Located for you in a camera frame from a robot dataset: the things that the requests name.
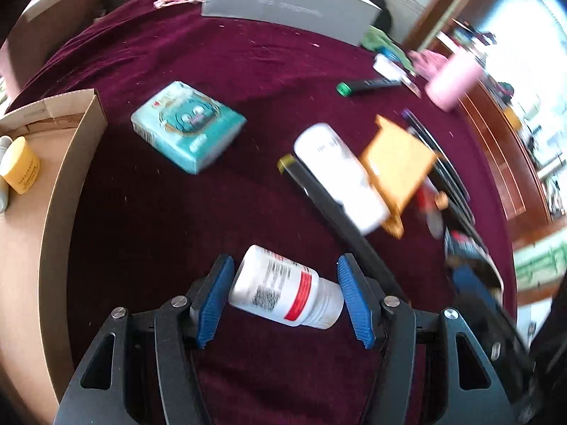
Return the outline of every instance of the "green marker cap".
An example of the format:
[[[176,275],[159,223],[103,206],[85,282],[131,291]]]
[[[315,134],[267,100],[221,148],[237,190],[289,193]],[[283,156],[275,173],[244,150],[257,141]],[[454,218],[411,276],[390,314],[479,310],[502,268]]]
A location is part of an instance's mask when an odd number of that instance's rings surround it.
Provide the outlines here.
[[[344,97],[349,96],[350,93],[352,92],[346,83],[337,84],[337,91],[341,96]]]

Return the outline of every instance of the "pink cloth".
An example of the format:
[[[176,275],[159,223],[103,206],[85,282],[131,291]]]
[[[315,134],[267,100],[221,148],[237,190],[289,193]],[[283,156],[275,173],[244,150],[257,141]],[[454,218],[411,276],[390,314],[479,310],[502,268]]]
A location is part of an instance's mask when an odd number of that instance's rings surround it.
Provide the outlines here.
[[[411,59],[418,75],[421,75],[426,80],[431,80],[447,62],[447,58],[442,54],[427,49],[421,52],[410,51],[408,57]]]

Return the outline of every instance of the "maroon tablecloth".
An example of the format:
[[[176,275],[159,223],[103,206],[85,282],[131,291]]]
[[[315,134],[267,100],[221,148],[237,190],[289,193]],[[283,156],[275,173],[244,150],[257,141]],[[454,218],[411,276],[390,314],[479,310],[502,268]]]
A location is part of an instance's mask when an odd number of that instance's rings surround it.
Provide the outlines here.
[[[276,169],[308,126],[329,123],[355,154],[376,114],[402,123],[409,108],[429,128],[471,193],[477,229],[515,314],[515,276],[504,211],[467,123],[404,87],[344,98],[348,79],[372,78],[372,53],[279,25],[203,18],[188,4],[135,0],[69,41],[12,108],[95,87],[108,119],[83,187],[69,256],[67,310],[75,363],[112,308],[157,308],[205,275],[219,253],[236,264],[259,244],[336,281],[344,252],[310,202]],[[242,113],[248,123],[211,167],[184,173],[134,134],[130,115],[174,80]],[[443,247],[411,204],[402,240],[369,241],[415,308],[439,311],[453,290]],[[329,330],[289,328],[227,307],[198,374],[216,424],[358,422],[379,357],[355,339],[346,308]],[[415,392],[421,391],[422,369]],[[412,397],[409,422],[419,414]]]

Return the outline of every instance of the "red object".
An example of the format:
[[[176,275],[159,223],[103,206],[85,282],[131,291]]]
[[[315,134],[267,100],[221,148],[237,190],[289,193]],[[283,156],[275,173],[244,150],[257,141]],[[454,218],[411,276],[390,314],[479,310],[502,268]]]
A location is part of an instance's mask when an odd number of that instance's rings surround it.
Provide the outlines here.
[[[505,306],[515,314],[506,218],[464,117],[442,112],[404,87],[338,95],[337,83],[375,75],[374,55],[364,49],[281,25],[201,17],[199,6],[157,11],[153,1],[128,2],[72,39],[13,105],[95,87],[108,120],[83,186],[69,253],[75,363],[114,307],[158,308],[203,277],[220,253],[231,254],[238,265],[248,247],[259,244],[336,282],[337,259],[347,250],[305,194],[279,173],[277,161],[302,131],[321,121],[360,154],[376,134],[376,114],[403,124],[399,113],[405,108],[427,126],[469,188],[478,232],[505,282]],[[151,148],[130,122],[134,110],[174,80],[248,119],[197,176]],[[367,239],[413,308],[438,312],[452,303],[454,291],[443,244],[415,209],[411,203],[404,212],[403,239],[381,229]],[[356,340],[346,308],[330,329],[317,330],[288,328],[227,306],[196,362],[216,425],[348,425],[359,421],[380,358]],[[157,392],[155,373],[148,379]],[[421,358],[414,379],[408,424],[420,413]],[[161,410],[159,396],[152,400]]]
[[[285,315],[285,319],[289,321],[295,321],[301,312],[305,308],[307,303],[307,298],[309,297],[309,291],[311,291],[311,274],[308,272],[301,272],[301,280],[299,280],[299,288],[297,289],[296,299],[293,301],[293,305]]]

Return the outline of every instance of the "pink tumbler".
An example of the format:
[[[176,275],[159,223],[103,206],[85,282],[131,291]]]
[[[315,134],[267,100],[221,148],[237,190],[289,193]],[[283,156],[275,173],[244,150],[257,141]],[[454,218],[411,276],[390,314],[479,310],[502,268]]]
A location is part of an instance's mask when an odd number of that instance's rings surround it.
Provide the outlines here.
[[[441,110],[448,112],[483,75],[483,66],[474,53],[459,48],[427,83],[425,93]]]

